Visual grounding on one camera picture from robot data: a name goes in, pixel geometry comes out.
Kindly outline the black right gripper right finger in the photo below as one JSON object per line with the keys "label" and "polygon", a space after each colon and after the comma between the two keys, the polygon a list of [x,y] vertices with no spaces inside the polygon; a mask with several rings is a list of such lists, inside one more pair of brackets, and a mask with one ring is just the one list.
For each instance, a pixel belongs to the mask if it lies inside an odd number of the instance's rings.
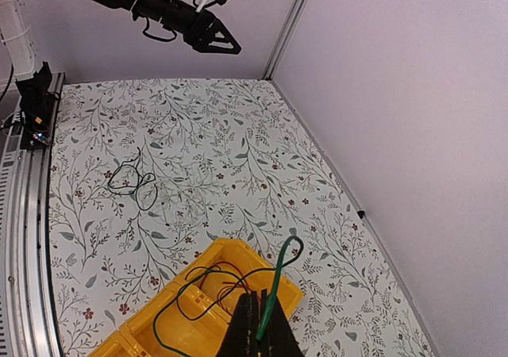
{"label": "black right gripper right finger", "polygon": [[258,355],[266,357],[303,357],[279,299],[275,300]]}

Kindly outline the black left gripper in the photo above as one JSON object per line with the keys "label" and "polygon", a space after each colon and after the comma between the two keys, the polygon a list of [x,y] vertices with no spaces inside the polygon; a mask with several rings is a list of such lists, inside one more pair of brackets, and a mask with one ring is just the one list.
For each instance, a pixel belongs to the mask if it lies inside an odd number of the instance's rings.
{"label": "black left gripper", "polygon": [[[142,34],[151,40],[169,43],[180,33],[184,42],[196,52],[238,55],[242,50],[231,32],[213,13],[209,10],[198,13],[193,6],[180,0],[137,0],[133,6],[133,19],[137,18],[145,19]],[[152,21],[160,23],[172,37],[150,34],[148,31]]]}

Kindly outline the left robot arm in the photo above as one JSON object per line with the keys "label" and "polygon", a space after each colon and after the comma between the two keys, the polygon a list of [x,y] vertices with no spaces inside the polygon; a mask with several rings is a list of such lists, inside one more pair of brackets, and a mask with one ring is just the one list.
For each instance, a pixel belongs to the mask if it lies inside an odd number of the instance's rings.
{"label": "left robot arm", "polygon": [[86,81],[142,78],[156,50],[202,54],[241,45],[212,11],[228,0],[1,0],[2,62],[17,88],[47,90],[57,73]]}

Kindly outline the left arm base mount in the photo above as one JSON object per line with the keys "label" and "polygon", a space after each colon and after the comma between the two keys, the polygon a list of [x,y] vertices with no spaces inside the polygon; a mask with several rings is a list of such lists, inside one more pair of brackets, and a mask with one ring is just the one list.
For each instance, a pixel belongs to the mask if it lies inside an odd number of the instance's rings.
{"label": "left arm base mount", "polygon": [[39,71],[30,79],[16,81],[21,95],[20,107],[24,115],[24,130],[29,134],[29,144],[37,147],[51,146],[56,123],[56,109],[61,93],[50,91],[52,72],[43,61]]}

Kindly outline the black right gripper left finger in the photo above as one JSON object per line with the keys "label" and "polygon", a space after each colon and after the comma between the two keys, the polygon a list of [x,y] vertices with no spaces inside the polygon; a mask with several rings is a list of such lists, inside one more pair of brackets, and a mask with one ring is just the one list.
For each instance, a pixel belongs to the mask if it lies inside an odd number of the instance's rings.
{"label": "black right gripper left finger", "polygon": [[258,356],[256,334],[260,319],[259,311],[256,292],[242,294],[239,297],[217,357]]}

